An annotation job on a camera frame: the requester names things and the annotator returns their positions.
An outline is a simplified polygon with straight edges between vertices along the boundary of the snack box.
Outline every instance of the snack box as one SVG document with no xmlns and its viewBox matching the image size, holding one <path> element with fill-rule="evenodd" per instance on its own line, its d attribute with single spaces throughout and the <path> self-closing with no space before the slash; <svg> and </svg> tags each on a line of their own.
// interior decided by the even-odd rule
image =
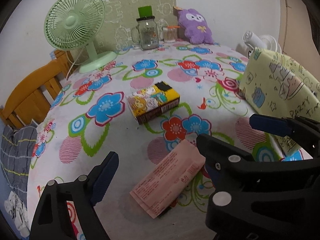
<svg viewBox="0 0 320 240">
<path fill-rule="evenodd" d="M 179 105 L 180 95 L 161 81 L 126 97 L 138 124 L 143 124 Z"/>
</svg>

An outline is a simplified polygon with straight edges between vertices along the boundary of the fan stand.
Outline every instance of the fan stand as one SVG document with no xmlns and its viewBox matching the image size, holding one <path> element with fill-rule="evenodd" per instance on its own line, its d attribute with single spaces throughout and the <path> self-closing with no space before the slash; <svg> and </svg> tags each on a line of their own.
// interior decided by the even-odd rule
<svg viewBox="0 0 320 240">
<path fill-rule="evenodd" d="M 113 51 L 106 51 L 97 54 L 92 41 L 89 42 L 85 47 L 88 51 L 89 58 L 81 64 L 79 69 L 79 73 L 81 74 L 103 67 L 117 57 L 117 54 Z"/>
</svg>

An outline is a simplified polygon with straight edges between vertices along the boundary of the table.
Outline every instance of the table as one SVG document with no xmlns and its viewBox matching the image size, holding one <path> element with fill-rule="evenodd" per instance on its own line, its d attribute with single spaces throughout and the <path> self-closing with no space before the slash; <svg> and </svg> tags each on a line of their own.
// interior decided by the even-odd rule
<svg viewBox="0 0 320 240">
<path fill-rule="evenodd" d="M 112 240 L 212 239 L 204 221 L 214 185 L 205 168 L 161 218 L 149 217 L 129 192 L 181 140 L 195 144 L 200 133 L 251 152 L 259 161 L 283 158 L 271 136 L 249 125 L 254 111 L 239 90 L 247 61 L 218 43 L 178 41 L 150 51 L 126 48 L 99 70 L 75 71 L 41 124 L 28 180 L 29 221 L 50 179 L 73 181 L 115 151 L 119 168 L 95 207 Z M 138 125 L 125 96 L 160 81 L 180 94 L 180 105 Z M 84 240 L 73 204 L 68 207 L 77 238 Z"/>
</svg>

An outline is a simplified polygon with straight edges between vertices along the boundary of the barcode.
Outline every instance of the barcode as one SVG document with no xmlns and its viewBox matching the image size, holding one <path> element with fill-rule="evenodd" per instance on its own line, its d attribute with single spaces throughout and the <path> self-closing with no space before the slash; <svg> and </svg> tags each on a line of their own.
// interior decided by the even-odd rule
<svg viewBox="0 0 320 240">
<path fill-rule="evenodd" d="M 191 174 L 191 175 L 195 175 L 197 172 L 198 172 L 198 169 L 199 169 L 199 166 L 196 166 L 195 164 L 192 164 L 189 169 L 188 169 L 188 172 Z"/>
<path fill-rule="evenodd" d="M 161 107 L 161 112 L 164 113 L 164 112 L 170 110 L 171 108 L 174 108 L 174 107 L 178 106 L 178 104 L 179 104 L 179 99 L 176 99 L 173 102 L 168 103 L 165 106 L 162 106 Z"/>
</svg>

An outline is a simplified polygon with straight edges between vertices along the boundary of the crumpled white fabric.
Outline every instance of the crumpled white fabric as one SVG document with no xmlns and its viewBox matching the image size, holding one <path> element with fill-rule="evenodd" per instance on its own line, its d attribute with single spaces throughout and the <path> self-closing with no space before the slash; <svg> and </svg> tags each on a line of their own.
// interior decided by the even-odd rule
<svg viewBox="0 0 320 240">
<path fill-rule="evenodd" d="M 12 191 L 7 200 L 4 201 L 6 212 L 14 219 L 17 230 L 20 231 L 22 237 L 30 235 L 28 212 L 20 198 Z"/>
</svg>

